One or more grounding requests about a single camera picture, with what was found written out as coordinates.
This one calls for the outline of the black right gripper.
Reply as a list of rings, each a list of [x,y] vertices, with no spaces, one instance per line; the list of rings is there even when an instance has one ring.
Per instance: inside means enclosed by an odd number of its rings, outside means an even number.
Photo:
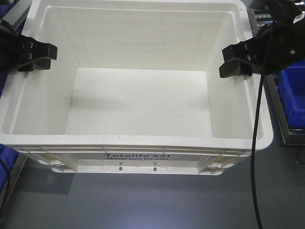
[[[257,60],[265,74],[274,74],[305,58],[305,16],[293,0],[254,0],[252,8],[268,12],[273,23],[262,27],[254,39],[222,50],[221,78],[251,76],[252,67],[241,61]]]

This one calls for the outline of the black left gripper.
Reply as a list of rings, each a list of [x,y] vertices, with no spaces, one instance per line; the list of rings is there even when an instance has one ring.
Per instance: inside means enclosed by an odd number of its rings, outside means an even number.
[[[51,60],[57,60],[57,53],[57,46],[23,36],[7,21],[0,20],[1,72],[9,72],[17,68],[19,72],[49,70]],[[22,66],[22,61],[31,63]]]

